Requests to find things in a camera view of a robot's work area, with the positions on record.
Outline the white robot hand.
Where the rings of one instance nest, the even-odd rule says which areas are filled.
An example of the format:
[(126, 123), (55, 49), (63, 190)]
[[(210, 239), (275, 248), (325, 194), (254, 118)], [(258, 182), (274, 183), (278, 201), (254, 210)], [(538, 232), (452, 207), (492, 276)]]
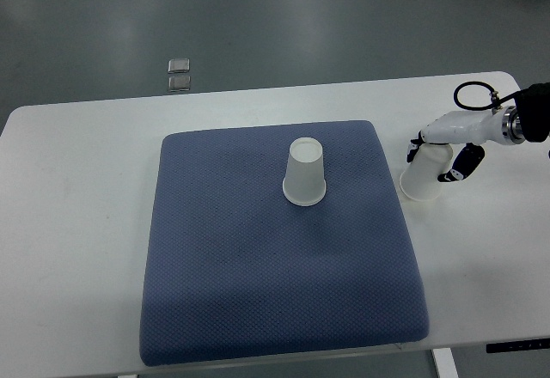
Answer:
[(462, 181), (469, 177), (485, 158), (485, 150), (481, 145), (488, 141), (502, 145), (521, 144), (525, 141), (515, 107), (446, 113), (410, 140), (406, 162), (413, 162), (424, 143), (466, 143), (450, 170), (437, 176), (437, 180), (443, 183)]

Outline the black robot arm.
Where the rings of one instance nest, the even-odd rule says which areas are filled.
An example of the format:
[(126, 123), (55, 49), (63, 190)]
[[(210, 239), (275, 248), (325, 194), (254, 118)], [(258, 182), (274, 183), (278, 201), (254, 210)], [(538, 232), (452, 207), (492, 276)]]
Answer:
[[(471, 107), (460, 102), (459, 93), (471, 86), (486, 88), (490, 103)], [(427, 144), (463, 144), (452, 166), (437, 176), (439, 182), (465, 180), (485, 157), (482, 144), (543, 143), (549, 138), (549, 84), (536, 83), (499, 97), (498, 91), (481, 81), (464, 82), (455, 88), (453, 100), (459, 109), (444, 114), (420, 130), (409, 143), (406, 162), (411, 164)]]

